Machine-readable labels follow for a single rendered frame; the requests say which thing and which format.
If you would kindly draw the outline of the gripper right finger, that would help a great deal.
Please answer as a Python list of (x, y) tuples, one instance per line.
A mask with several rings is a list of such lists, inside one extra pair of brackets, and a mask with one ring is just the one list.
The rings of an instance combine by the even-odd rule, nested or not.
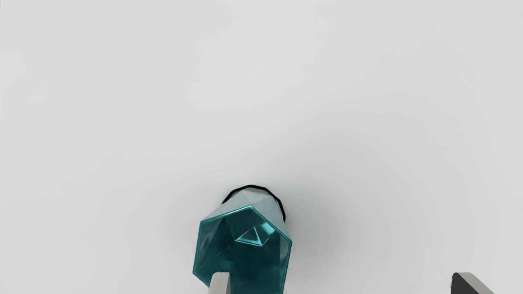
[(454, 272), (451, 279), (451, 294), (494, 294), (471, 272)]

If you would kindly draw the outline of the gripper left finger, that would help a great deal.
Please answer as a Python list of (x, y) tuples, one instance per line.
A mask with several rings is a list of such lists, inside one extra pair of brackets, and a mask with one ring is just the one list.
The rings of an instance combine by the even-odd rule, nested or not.
[(230, 273), (215, 272), (211, 278), (208, 294), (230, 294)]

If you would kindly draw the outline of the teal faceted mug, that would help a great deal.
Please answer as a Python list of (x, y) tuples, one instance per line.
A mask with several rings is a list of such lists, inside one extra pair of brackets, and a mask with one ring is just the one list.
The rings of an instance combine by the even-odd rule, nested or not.
[(292, 238), (281, 200), (265, 187), (232, 190), (200, 221), (193, 274), (230, 274), (230, 294), (284, 294)]

